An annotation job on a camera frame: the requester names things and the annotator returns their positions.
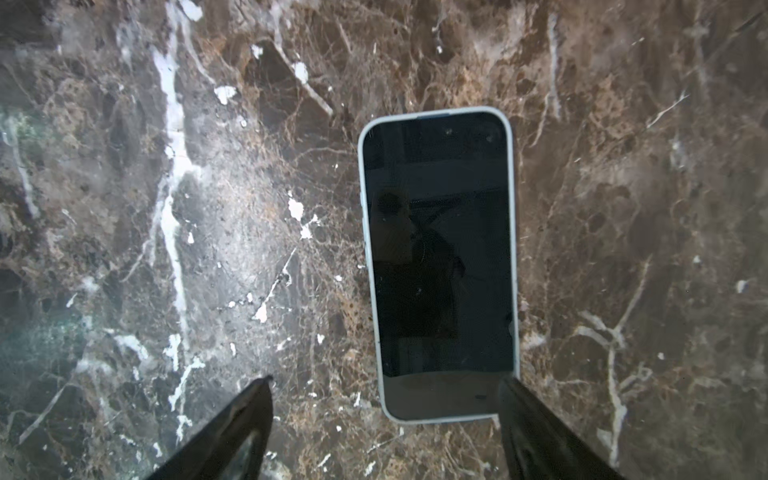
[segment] marble surface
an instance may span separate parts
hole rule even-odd
[[[365,123],[487,104],[524,383],[628,478],[764,478],[764,9],[3,2],[0,477],[142,478],[271,373],[264,478],[505,478],[382,414],[360,268]]]

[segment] white speck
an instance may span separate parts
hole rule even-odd
[[[78,361],[77,366],[74,368],[76,373],[83,373],[87,372],[88,370],[101,370],[106,376],[114,375],[114,370],[112,367],[108,363],[102,362],[101,360],[82,358]]]
[[[89,295],[92,295],[93,293],[96,293],[100,287],[98,283],[96,283],[96,280],[94,280],[94,277],[86,276],[80,283],[80,288],[85,290]]]
[[[134,442],[133,439],[129,439],[127,436],[123,435],[122,433],[120,434],[120,440],[122,440],[123,442],[126,442],[130,446],[134,446],[134,447],[136,446],[136,442]]]
[[[266,302],[261,304],[253,318],[259,320],[261,323],[266,322]]]
[[[258,60],[259,57],[261,57],[261,54],[264,53],[264,49],[259,45],[251,45],[250,52],[253,54],[253,57]]]
[[[290,337],[288,337],[285,340],[283,340],[282,342],[278,343],[276,350],[279,352],[280,350],[285,349],[286,348],[286,343],[288,343],[288,342],[290,342]]]
[[[179,369],[179,345],[181,344],[181,335],[171,333],[168,336],[168,347],[163,349],[163,354],[169,356],[174,365],[174,372]]]
[[[214,89],[214,94],[219,98],[219,102],[221,102],[222,105],[226,105],[230,103],[232,97],[237,95],[237,89],[229,85],[224,85],[222,87],[216,87]]]
[[[312,220],[308,221],[304,225],[301,226],[301,239],[309,239],[312,238],[312,231],[310,230],[310,225],[313,223],[320,223],[320,220],[317,218],[317,215],[312,215]]]
[[[304,204],[297,202],[293,197],[288,199],[288,211],[290,216],[301,222],[301,217],[304,216]]]
[[[299,79],[302,85],[305,85],[310,79],[310,73],[306,69],[306,65],[303,61],[298,61],[293,64],[293,74]]]
[[[328,459],[329,459],[329,458],[331,458],[331,454],[328,454],[328,455],[326,455],[326,456],[325,456],[325,458],[323,458],[323,461],[317,464],[317,468],[320,468],[320,467],[322,467],[323,465],[325,465],[325,464],[326,464],[326,462],[328,462]]]
[[[65,216],[65,217],[67,217],[67,218],[68,218],[68,219],[69,219],[69,220],[70,220],[72,223],[74,223],[75,225],[77,225],[77,224],[78,224],[76,221],[74,221],[74,218],[72,218],[72,216],[69,214],[69,210],[67,210],[66,208],[62,208],[62,209],[61,209],[61,212],[62,212],[62,213],[64,214],[64,216]]]
[[[139,339],[136,338],[135,335],[118,335],[114,338],[114,341],[117,342],[119,346],[129,348],[136,352],[139,360],[149,359],[149,351],[147,350],[147,347],[141,345],[141,342],[139,342]]]
[[[192,420],[189,420],[189,418],[186,415],[179,415],[179,427],[176,429],[176,445],[180,444],[182,440],[184,440],[184,426],[191,427]]]
[[[203,17],[203,9],[195,5],[192,0],[180,0],[181,9],[192,22],[197,22]]]
[[[168,396],[168,402],[170,403],[170,410],[172,412],[176,411],[176,402],[179,398],[184,394],[184,391],[187,388],[187,379],[190,376],[190,373],[192,373],[193,369],[202,369],[205,368],[205,363],[203,363],[200,360],[200,357],[194,357],[192,359],[192,363],[190,365],[187,365],[186,368],[184,368],[184,373],[181,374],[181,380],[179,381],[179,386],[176,387],[176,390],[174,391],[174,394],[171,396]]]
[[[688,157],[685,153],[685,148],[677,135],[670,141],[670,146],[670,165],[678,169],[685,168]]]
[[[523,338],[523,341],[521,342],[521,345],[520,345],[520,349],[521,350],[534,349],[537,346],[544,345],[546,342],[547,342],[547,337],[537,332],[531,332]]]
[[[375,466],[376,466],[376,460],[374,460],[373,462],[370,462],[366,467],[366,470],[363,472],[364,476],[367,477],[368,475],[371,475],[373,473],[373,467]]]
[[[606,449],[611,449],[611,443],[613,439],[613,434],[611,434],[608,430],[598,429],[598,440],[600,440],[600,443],[605,446]]]

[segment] phone bezel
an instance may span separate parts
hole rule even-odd
[[[373,316],[373,332],[376,339],[376,371],[378,373],[379,384],[379,398],[381,400],[382,409],[384,414],[389,417],[393,422],[402,424],[424,424],[424,423],[444,423],[444,422],[466,422],[469,420],[487,419],[494,416],[494,414],[480,414],[480,415],[459,415],[449,417],[439,417],[435,419],[416,419],[416,420],[404,420],[399,419],[392,415],[386,406],[386,397],[384,392],[384,378],[382,373],[382,355],[381,355],[381,340],[379,338],[379,319],[376,308],[376,288],[374,286],[373,278],[373,258],[371,247],[371,231],[369,224],[369,212],[368,212],[368,197],[366,194],[366,172],[362,158],[362,144],[366,138],[366,135],[378,124],[384,124],[389,122],[407,121],[416,119],[433,118],[447,115],[461,115],[461,114],[474,114],[474,113],[489,113],[493,114],[501,120],[504,125],[505,133],[507,135],[507,172],[509,182],[509,235],[510,235],[510,249],[511,249],[511,268],[512,268],[512,313],[515,330],[515,359],[514,359],[514,374],[515,377],[520,378],[520,339],[518,334],[518,274],[517,274],[517,234],[515,226],[515,169],[513,161],[512,150],[512,128],[509,124],[507,117],[500,112],[500,110],[493,107],[463,107],[463,108],[450,108],[446,110],[425,111],[413,114],[401,114],[401,115],[389,115],[387,117],[380,117],[371,120],[362,132],[357,141],[357,160],[360,175],[360,203],[362,205],[362,230],[363,236],[366,242],[366,267],[368,268],[368,281],[371,290],[371,307]]]

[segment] brown marble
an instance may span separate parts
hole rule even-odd
[[[271,373],[264,478],[506,478],[493,422],[382,414],[359,268],[362,127],[479,104],[524,382],[628,478],[765,477],[764,11],[4,3],[0,477],[141,478]]]

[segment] black screen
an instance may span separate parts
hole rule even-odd
[[[508,141],[502,121],[485,112],[367,133],[385,376],[514,369]]]

